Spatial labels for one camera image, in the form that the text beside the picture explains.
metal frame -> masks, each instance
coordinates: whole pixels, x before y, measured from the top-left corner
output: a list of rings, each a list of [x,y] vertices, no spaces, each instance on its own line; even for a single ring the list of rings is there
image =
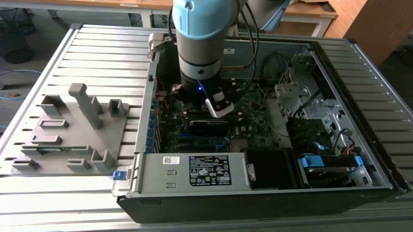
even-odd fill
[[[141,33],[144,36],[155,31],[167,32],[164,29],[93,25],[83,25],[83,28],[120,29],[120,32],[111,31],[111,34],[117,34],[119,37],[124,36],[124,30],[132,30],[132,32]],[[18,139],[20,136],[25,135],[21,130],[32,129],[36,124],[37,119],[29,118],[29,116],[39,116],[41,111],[33,104],[47,83],[56,83],[59,81],[57,78],[53,78],[53,73],[60,64],[59,60],[65,55],[65,51],[75,38],[75,32],[76,29],[71,29],[67,33],[51,58],[51,62],[43,71],[43,75],[8,126],[0,140],[0,158],[4,158],[6,152],[4,146]],[[345,39],[275,35],[262,35],[262,37],[288,40],[314,40],[321,44],[362,113],[378,134],[378,138],[386,140],[383,146],[399,167],[401,173],[409,183],[413,183],[413,141],[399,143],[401,139],[406,140],[413,138],[409,137],[409,129],[413,127],[409,121],[409,115],[405,113],[405,108],[401,108],[401,105],[405,105],[405,103],[395,98],[385,86],[382,92],[389,92],[386,98],[377,98],[377,92],[365,92],[370,91],[371,87],[381,85],[379,79],[374,75],[374,66],[369,64],[367,59]],[[131,79],[124,79],[124,81],[132,84]],[[357,87],[359,86],[365,87],[363,92],[358,90]],[[133,102],[129,97],[121,97],[120,99],[123,102]],[[139,116],[140,109],[135,107],[129,110],[129,118],[123,137],[124,145],[120,148],[121,157],[133,157],[133,142],[136,139]],[[397,133],[401,132],[406,138],[394,136],[394,133],[398,136]],[[128,166],[132,164],[132,160],[119,160],[117,164]],[[339,215],[275,218],[275,220],[214,221],[198,224],[136,224],[115,202],[115,197],[111,194],[112,178],[108,176],[29,178],[9,176],[0,178],[0,186],[0,226],[18,225],[14,228],[1,228],[4,231],[16,229],[23,231],[194,231],[291,226],[296,230],[331,231],[342,228],[342,231],[365,231],[366,228],[387,230],[389,226],[397,226],[398,228],[403,226],[409,228],[413,225],[411,193],[395,199],[389,199],[382,203],[362,205]]]

table leg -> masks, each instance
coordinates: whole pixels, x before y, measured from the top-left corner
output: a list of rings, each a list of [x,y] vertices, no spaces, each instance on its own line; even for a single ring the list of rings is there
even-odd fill
[[[151,9],[140,9],[141,25],[144,28],[152,27]]]
[[[0,81],[0,89],[5,88],[5,84]]]
[[[59,18],[59,16],[57,16],[57,10],[47,10],[47,12],[49,13],[49,16],[52,17],[52,19]]]
[[[322,37],[331,23],[330,18],[322,18],[321,22],[317,24],[315,29],[313,31],[313,37]]]

blue latch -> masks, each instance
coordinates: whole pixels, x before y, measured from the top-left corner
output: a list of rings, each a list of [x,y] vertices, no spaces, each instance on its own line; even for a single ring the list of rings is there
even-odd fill
[[[301,163],[305,168],[307,167],[323,167],[323,161],[321,156],[305,156],[301,158]]]
[[[127,180],[127,172],[125,171],[115,171],[112,175],[113,180]]]
[[[355,156],[354,159],[355,159],[355,162],[357,162],[357,166],[361,166],[363,164],[361,156]]]

white label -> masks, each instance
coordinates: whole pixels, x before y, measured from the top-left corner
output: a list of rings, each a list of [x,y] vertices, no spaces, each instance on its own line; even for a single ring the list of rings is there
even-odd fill
[[[224,48],[224,54],[235,54],[234,48]]]
[[[334,15],[321,15],[322,18],[334,18]]]
[[[120,6],[137,7],[137,4],[119,4]]]
[[[163,156],[163,164],[179,164],[179,156]]]

wooden desk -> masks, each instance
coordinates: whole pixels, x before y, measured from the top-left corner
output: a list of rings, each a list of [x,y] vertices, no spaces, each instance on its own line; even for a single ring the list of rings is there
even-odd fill
[[[172,0],[0,0],[0,6],[140,14],[143,27],[151,28],[151,16],[168,15]],[[282,21],[317,24],[311,36],[321,37],[334,18],[337,13],[325,11],[318,3],[296,2],[287,7]]]
[[[141,0],[141,15],[143,27],[152,27],[149,17],[151,15],[168,15],[172,6],[172,0]],[[317,24],[311,36],[322,37],[331,20],[338,14],[335,12],[325,11],[319,3],[296,2],[291,4],[282,17],[282,22],[313,23]]]

